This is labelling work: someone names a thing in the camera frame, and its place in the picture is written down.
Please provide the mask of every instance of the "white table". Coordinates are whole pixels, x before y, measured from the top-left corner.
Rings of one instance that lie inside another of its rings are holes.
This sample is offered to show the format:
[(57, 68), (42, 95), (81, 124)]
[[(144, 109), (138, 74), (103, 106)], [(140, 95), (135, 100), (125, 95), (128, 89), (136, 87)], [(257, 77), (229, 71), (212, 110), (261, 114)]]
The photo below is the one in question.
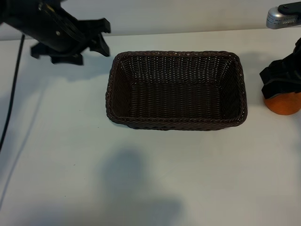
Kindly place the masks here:
[[(259, 72), (300, 37), (300, 28), (107, 37), (112, 57), (87, 51), (85, 66), (36, 60), (35, 41), (25, 41), (0, 155), (0, 225), (299, 226), (301, 113), (269, 111)], [(0, 128), (18, 46), (0, 42)], [(129, 50), (236, 53), (246, 122), (209, 132), (113, 124), (108, 74), (114, 56)]]

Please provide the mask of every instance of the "orange ball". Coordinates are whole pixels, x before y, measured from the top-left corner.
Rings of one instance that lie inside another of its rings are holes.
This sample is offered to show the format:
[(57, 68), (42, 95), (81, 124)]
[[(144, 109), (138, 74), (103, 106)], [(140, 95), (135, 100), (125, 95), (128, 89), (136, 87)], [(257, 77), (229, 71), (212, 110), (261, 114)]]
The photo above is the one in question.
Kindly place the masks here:
[(284, 93), (272, 99), (264, 99), (264, 103), (276, 114), (290, 115), (301, 109), (301, 95), (299, 93)]

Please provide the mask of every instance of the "woven texture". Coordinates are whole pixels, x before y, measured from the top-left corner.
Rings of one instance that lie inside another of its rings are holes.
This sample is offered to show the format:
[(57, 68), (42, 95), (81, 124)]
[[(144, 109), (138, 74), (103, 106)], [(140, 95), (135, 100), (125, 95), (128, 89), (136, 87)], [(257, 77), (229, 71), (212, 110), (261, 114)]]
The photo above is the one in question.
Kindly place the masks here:
[(218, 130), (246, 120), (243, 70), (229, 52), (125, 52), (112, 65), (109, 119), (134, 129)]

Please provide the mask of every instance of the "wicker basket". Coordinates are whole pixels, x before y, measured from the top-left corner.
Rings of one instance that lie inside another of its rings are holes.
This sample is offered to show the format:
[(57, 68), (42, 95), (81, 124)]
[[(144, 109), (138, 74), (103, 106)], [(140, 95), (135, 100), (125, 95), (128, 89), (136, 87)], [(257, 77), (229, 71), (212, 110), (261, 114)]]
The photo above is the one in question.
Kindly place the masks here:
[(106, 93), (109, 119), (134, 129), (218, 130), (246, 120), (244, 76), (229, 52), (125, 52)]

